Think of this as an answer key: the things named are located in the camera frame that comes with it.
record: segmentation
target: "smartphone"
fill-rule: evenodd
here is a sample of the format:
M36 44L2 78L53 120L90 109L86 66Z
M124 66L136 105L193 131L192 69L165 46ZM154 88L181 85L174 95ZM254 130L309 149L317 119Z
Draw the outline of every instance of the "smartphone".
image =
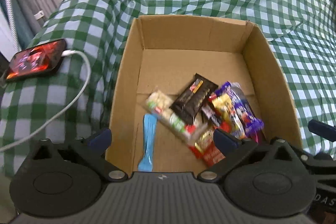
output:
M60 39L17 52L9 63L5 81L13 82L57 72L62 62L62 52L66 48L66 41Z

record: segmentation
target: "charging cable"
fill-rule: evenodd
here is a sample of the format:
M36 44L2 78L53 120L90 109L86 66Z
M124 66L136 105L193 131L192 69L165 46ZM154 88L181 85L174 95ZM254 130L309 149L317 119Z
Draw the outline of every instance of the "charging cable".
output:
M86 76L86 80L85 83L82 87L82 89L79 91L79 93L77 94L77 96L65 107L63 108L60 112L58 112L56 115L54 115L53 117L51 117L49 120L47 120L43 125L41 125L37 130L35 130L32 134L30 134L27 137L24 137L16 142L13 142L11 144L5 145L3 147L0 148L0 153L4 152L8 149L11 149L19 144L22 144L26 141L28 141L29 139L33 138L36 134L38 134L42 129L44 129L48 124L50 124L53 120L57 119L59 116L61 116L64 112L66 112L77 100L78 98L82 95L82 93L84 92L87 84L89 83L90 80L90 76L91 76L91 67L90 67L90 62L89 59L87 58L87 56L85 55L85 53L80 52L80 51L73 51L73 50L66 50L64 52L62 52L62 56L69 56L69 55L73 55L73 54L78 54L80 55L85 64L86 64L86 68L87 68L87 76Z

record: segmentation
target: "box flap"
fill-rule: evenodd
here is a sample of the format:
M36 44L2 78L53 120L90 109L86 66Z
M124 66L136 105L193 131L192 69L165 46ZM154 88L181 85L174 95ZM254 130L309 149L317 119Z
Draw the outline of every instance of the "box flap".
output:
M133 124L142 51L137 21L134 20L115 84L109 126L113 139L106 152L106 159L128 174L132 171Z
M243 52L268 140L281 137L301 148L294 102L287 82L265 37L254 27Z
M146 49L241 52L246 21L188 15L139 17Z

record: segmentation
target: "green checkered tablecloth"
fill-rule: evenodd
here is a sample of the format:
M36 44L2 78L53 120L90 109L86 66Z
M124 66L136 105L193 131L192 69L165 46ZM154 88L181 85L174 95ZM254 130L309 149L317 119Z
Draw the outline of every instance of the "green checkered tablecloth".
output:
M335 144L307 130L312 118L336 124L334 4L335 0L63 0L31 45L66 38L68 48L88 55L92 77L78 102L36 138L62 142L108 126L132 19L143 14L189 14L257 23L291 89L304 149L334 155ZM55 76L8 85L0 111L0 145L27 136L61 110L76 96L85 76L83 61L72 56L64 59ZM16 172L31 145L0 155L7 175Z

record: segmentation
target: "white cable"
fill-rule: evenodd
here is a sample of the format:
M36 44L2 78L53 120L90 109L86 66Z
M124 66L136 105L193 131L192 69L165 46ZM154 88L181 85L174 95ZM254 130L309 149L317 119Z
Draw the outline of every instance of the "white cable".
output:
M16 28L15 28L12 0L5 0L5 2L6 2L9 27L10 27L10 32L12 34L14 48L15 48L16 52L19 52L19 51L21 51L21 47L20 47L20 44L19 44L19 39L17 37L17 32L16 32Z
M43 125L41 125L37 130L35 130L32 134L30 134L27 137L24 137L16 142L13 142L11 144L5 145L3 147L0 148L0 153L4 152L8 149L11 149L21 143L26 142L27 140L33 138L37 133L39 133L42 129L44 129L48 124L50 124L53 120L55 120L56 118L58 118L59 116L61 116L64 112L66 112L73 104L74 102L76 102L78 100L78 98L82 95L82 93L84 92L84 89L86 88L87 84L89 83L90 80L90 76L91 76L91 67L90 67L90 62L89 59L87 58L87 56L85 55L85 53L80 52L80 51L73 51L73 50L66 50L64 52L62 52L62 56L68 56L68 55L73 55L73 54L78 54L80 55L85 64L86 64L86 68L87 68L87 77L85 80L85 83L82 87L82 89L79 91L79 93L77 94L77 96L65 107L63 108L60 112L58 112L56 115L54 115L53 117L51 117L49 120L47 120Z

